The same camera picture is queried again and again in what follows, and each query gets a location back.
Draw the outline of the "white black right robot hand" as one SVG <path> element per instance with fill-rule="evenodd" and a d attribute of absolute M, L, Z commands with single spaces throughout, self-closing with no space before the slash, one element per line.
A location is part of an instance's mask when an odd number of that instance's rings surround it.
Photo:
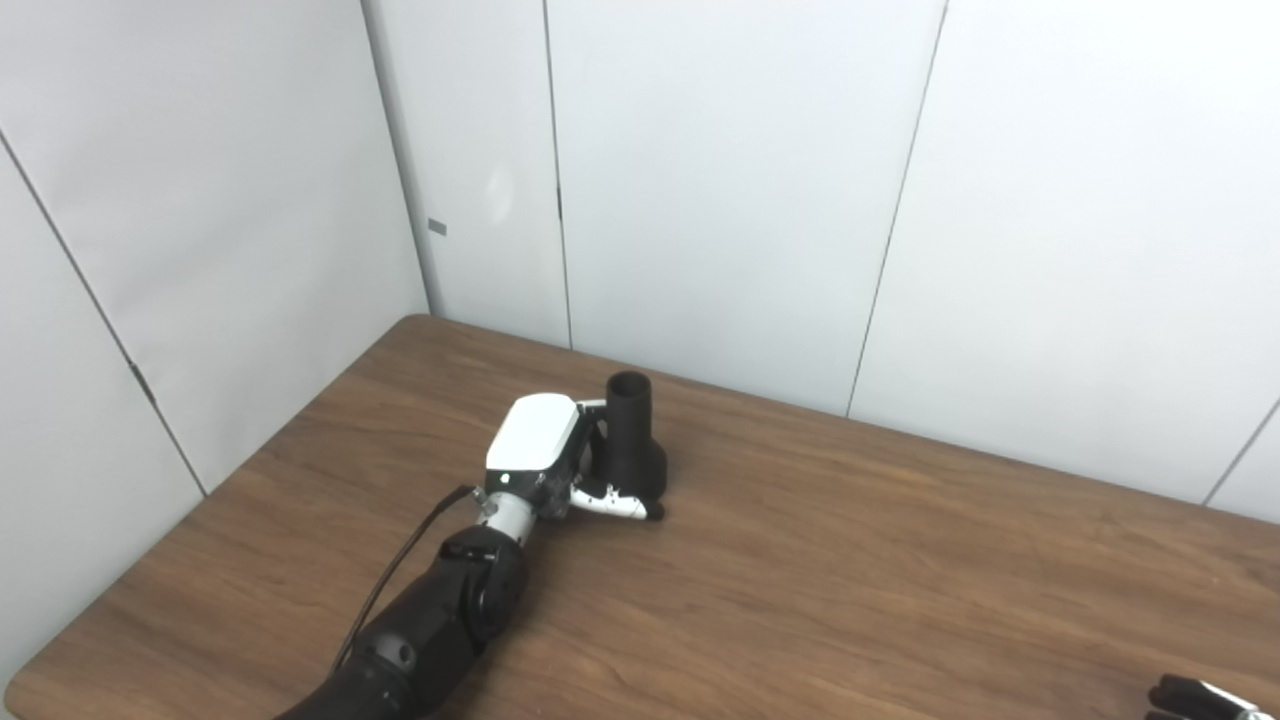
<path fill-rule="evenodd" d="M 1275 716 L 1252 701 L 1201 679 L 1164 674 L 1147 693 L 1144 719 L 1234 720 Z"/>

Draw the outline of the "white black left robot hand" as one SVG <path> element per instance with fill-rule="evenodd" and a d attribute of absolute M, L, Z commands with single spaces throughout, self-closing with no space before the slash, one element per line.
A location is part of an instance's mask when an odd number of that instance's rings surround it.
<path fill-rule="evenodd" d="M 486 451 L 477 524 L 525 542 L 535 521 L 571 509 L 662 521 L 668 470 L 652 414 L 649 392 L 516 400 Z"/>

